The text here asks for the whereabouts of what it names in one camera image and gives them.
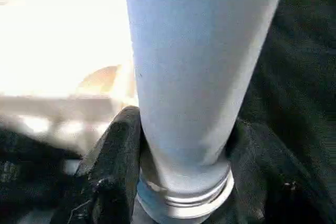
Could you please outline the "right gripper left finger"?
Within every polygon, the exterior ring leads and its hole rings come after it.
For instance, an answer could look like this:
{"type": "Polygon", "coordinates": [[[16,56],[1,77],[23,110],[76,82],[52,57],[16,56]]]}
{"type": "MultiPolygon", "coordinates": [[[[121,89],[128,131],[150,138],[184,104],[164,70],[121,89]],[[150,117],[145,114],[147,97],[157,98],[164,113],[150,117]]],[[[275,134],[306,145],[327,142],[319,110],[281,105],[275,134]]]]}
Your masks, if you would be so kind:
{"type": "Polygon", "coordinates": [[[82,159],[51,223],[131,223],[140,173],[140,110],[121,110],[82,159]]]}

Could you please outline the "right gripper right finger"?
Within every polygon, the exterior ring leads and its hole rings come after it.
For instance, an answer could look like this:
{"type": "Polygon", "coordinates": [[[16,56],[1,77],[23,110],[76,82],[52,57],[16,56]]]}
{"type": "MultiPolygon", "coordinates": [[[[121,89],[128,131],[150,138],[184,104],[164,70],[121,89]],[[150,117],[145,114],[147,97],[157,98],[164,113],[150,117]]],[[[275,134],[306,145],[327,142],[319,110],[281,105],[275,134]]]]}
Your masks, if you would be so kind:
{"type": "Polygon", "coordinates": [[[327,190],[270,128],[237,120],[225,153],[234,187],[211,223],[335,223],[327,190]]]}

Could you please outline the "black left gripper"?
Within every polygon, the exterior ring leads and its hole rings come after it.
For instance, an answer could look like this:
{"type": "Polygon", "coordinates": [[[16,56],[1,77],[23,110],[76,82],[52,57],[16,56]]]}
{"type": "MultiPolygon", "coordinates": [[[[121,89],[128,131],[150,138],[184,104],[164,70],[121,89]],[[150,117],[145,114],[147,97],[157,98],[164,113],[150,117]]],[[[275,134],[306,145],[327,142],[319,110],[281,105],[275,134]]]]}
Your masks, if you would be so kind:
{"type": "Polygon", "coordinates": [[[75,152],[1,130],[1,207],[57,205],[71,182],[65,164],[77,161],[75,152]]]}

